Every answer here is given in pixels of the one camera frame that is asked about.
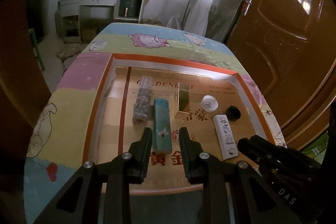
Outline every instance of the colorful cartoon tablecloth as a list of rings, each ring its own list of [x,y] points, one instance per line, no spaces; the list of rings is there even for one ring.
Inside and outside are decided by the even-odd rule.
[[[111,23],[75,59],[44,108],[31,137],[24,178],[27,223],[82,164],[84,142],[101,77],[112,53],[189,60],[237,71],[262,110],[277,145],[285,145],[278,123],[258,87],[223,44],[165,27]]]

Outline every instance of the white box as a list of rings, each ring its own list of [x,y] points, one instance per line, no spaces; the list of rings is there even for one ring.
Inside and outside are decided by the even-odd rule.
[[[213,122],[215,123],[223,160],[238,157],[235,139],[233,138],[226,115],[214,115]]]

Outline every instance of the red heart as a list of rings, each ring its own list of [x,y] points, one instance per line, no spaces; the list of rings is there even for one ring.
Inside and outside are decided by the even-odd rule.
[[[56,177],[56,173],[58,170],[57,164],[52,162],[51,164],[48,165],[48,167],[46,167],[46,170],[50,181],[55,182],[57,180]]]

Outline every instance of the door panel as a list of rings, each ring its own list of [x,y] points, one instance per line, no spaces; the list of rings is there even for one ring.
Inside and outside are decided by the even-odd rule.
[[[232,33],[228,47],[258,85],[281,128],[328,79],[336,58],[335,23],[332,0],[252,0]]]

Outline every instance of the black bottle cap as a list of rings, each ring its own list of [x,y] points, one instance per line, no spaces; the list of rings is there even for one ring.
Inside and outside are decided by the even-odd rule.
[[[229,121],[235,122],[241,117],[241,113],[239,109],[235,106],[230,106],[227,111],[225,112]]]

